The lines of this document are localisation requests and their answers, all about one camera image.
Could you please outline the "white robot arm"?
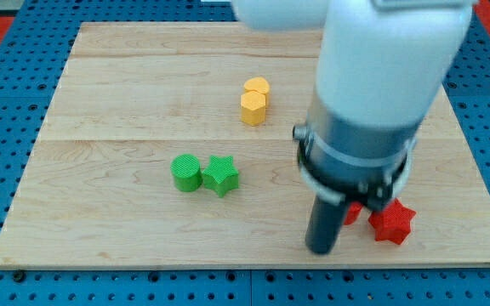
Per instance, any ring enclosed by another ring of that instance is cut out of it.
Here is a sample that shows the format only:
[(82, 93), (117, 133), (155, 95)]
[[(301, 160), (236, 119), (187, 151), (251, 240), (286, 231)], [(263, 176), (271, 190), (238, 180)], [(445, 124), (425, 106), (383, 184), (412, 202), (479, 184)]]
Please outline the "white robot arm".
[(470, 26), (471, 1), (232, 3), (256, 31), (322, 31), (311, 105), (293, 128), (316, 199), (305, 235), (329, 253), (349, 206), (384, 210), (404, 188), (416, 133)]

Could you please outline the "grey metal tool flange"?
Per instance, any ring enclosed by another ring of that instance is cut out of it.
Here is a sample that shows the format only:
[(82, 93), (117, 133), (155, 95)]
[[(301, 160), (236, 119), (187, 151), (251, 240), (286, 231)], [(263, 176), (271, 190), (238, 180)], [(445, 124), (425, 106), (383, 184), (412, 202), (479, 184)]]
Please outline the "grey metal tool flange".
[(321, 199), (383, 211), (407, 182), (417, 125), (369, 127), (329, 108), (317, 93), (293, 128), (299, 169)]

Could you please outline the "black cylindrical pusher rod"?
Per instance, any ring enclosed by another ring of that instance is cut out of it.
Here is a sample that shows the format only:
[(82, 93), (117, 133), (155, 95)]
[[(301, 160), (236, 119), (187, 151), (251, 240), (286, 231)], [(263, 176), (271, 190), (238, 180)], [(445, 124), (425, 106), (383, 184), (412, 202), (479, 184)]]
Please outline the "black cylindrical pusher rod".
[(315, 254), (328, 254), (339, 236), (344, 225), (350, 203), (339, 201), (328, 202), (317, 196), (305, 234), (305, 244)]

